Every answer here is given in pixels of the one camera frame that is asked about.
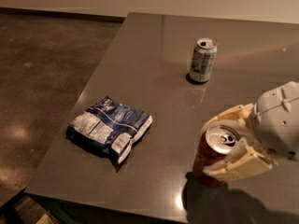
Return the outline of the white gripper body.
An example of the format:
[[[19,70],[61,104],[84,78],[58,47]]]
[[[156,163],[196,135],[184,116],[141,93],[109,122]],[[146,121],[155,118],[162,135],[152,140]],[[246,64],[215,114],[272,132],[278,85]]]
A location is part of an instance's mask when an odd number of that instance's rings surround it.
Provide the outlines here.
[[[266,91],[254,104],[250,120],[260,143],[282,158],[299,160],[299,83]]]

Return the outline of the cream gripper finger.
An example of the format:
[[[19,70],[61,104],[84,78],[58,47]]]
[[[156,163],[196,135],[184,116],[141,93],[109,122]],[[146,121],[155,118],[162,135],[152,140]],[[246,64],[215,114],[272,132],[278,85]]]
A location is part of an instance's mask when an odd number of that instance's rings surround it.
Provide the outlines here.
[[[230,181],[263,174],[275,165],[271,151],[255,148],[246,138],[241,138],[223,160],[205,167],[203,173],[219,181]]]
[[[207,121],[201,129],[201,133],[215,126],[225,126],[238,133],[253,133],[249,117],[252,110],[253,104],[231,107]]]

